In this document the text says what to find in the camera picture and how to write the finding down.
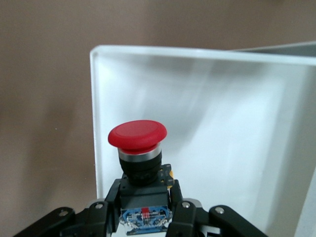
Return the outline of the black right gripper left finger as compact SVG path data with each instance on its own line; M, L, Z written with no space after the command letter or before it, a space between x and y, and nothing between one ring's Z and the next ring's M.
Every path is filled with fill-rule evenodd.
M110 237L119 226L120 180L105 199L92 201L83 211L59 207L16 234L17 237Z

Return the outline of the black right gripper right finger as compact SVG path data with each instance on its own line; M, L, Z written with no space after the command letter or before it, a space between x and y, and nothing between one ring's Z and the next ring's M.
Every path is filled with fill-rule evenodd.
M178 180L170 189L174 211L169 237L265 237L261 230L226 205L205 211L196 199L183 198Z

